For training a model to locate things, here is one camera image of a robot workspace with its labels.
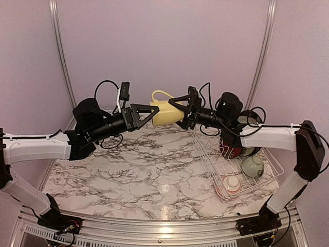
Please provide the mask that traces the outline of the yellow ceramic mug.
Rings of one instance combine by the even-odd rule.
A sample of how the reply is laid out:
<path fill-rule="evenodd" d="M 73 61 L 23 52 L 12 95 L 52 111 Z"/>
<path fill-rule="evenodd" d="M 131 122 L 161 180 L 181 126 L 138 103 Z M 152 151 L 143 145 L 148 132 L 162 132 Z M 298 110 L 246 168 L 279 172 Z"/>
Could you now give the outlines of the yellow ceramic mug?
<path fill-rule="evenodd" d="M 157 93 L 166 95 L 168 99 L 174 98 L 172 95 L 162 90 L 155 90 L 152 93 L 152 102 L 150 102 L 150 105 L 159 107 L 159 112 L 152 118 L 153 126 L 164 126 L 182 121 L 185 116 L 184 112 L 169 104 L 169 100 L 156 99 L 155 94 Z"/>

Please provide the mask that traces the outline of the black striped rim plate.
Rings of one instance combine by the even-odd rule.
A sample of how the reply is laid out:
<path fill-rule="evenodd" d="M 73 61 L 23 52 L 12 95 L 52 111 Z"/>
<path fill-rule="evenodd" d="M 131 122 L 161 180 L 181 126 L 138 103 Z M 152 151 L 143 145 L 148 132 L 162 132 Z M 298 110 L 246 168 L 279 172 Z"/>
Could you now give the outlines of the black striped rim plate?
<path fill-rule="evenodd" d="M 250 124 L 253 126 L 257 126 L 258 124 L 263 123 L 260 116 L 256 112 L 250 111 L 250 110 L 242 111 L 237 120 L 239 123 L 241 123 L 243 125 Z"/>

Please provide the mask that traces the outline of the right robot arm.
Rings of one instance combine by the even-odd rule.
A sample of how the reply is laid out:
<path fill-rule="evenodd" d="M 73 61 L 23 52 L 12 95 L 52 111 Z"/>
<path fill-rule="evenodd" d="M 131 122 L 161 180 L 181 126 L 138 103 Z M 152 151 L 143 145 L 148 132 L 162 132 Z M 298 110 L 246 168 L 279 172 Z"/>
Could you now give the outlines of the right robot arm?
<path fill-rule="evenodd" d="M 195 87 L 188 94 L 169 99 L 168 103 L 183 111 L 180 126 L 193 129 L 196 124 L 216 128 L 222 140 L 232 148 L 274 148 L 289 150 L 297 155 L 291 175 L 267 200 L 255 218 L 254 225 L 264 231 L 271 226 L 278 213 L 296 199 L 307 185 L 328 169 L 323 160 L 328 150 L 328 141 L 317 132 L 314 124 L 305 120 L 299 125 L 267 125 L 238 121 L 243 104 L 238 96 L 224 92 L 215 105 L 208 109 L 202 106 L 204 96 Z"/>

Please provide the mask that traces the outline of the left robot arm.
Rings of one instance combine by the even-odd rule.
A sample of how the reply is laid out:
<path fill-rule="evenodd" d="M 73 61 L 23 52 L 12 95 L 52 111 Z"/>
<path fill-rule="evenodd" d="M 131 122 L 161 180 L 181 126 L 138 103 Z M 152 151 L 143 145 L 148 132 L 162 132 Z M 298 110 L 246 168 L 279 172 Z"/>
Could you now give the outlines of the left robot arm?
<path fill-rule="evenodd" d="M 54 229 L 65 224 L 54 197 L 38 191 L 17 175 L 11 165 L 35 160 L 83 160 L 100 141 L 139 130 L 159 112 L 159 107 L 132 104 L 112 115 L 100 109 L 95 98 L 87 98 L 72 112 L 76 120 L 74 130 L 37 136 L 1 133 L 1 191 L 32 208 Z"/>

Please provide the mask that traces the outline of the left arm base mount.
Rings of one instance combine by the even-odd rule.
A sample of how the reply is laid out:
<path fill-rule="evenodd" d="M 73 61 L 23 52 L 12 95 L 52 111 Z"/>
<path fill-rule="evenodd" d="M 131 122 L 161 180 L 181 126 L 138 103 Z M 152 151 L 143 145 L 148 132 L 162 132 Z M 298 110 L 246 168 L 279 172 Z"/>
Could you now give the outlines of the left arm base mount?
<path fill-rule="evenodd" d="M 38 225 L 57 230 L 60 233 L 64 233 L 65 229 L 73 226 L 73 229 L 70 229 L 70 231 L 74 234 L 78 234 L 80 232 L 82 219 L 62 214 L 54 197 L 48 193 L 46 196 L 50 202 L 50 210 L 39 216 Z"/>

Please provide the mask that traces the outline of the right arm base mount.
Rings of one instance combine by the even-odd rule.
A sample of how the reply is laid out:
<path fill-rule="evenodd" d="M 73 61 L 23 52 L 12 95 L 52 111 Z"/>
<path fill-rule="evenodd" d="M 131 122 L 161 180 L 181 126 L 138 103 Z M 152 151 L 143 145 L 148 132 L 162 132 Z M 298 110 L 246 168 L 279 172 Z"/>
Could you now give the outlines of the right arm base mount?
<path fill-rule="evenodd" d="M 275 230 L 282 226 L 279 214 L 273 213 L 267 204 L 268 200 L 261 207 L 257 216 L 237 220 L 235 228 L 241 236 Z"/>

